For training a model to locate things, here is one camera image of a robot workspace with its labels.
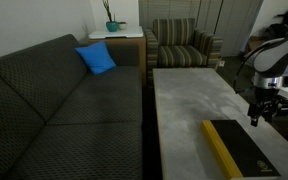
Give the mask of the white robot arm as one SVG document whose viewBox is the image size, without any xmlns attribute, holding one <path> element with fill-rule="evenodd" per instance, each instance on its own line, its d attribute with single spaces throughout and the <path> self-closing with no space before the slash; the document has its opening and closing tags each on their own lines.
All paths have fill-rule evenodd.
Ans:
<svg viewBox="0 0 288 180">
<path fill-rule="evenodd" d="M 255 102 L 249 105 L 247 115 L 251 125 L 257 126 L 260 116 L 271 122 L 277 114 L 288 114 L 288 33 L 283 38 L 265 42 L 250 54 L 255 75 Z"/>
</svg>

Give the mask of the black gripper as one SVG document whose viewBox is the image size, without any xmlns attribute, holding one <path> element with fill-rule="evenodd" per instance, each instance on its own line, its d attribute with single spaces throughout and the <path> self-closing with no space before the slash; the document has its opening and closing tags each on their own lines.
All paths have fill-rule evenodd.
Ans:
<svg viewBox="0 0 288 180">
<path fill-rule="evenodd" d="M 255 88 L 255 101 L 249 105 L 247 115 L 251 118 L 251 125 L 257 127 L 258 117 L 263 116 L 266 122 L 271 122 L 278 111 L 282 98 L 276 89 Z"/>
</svg>

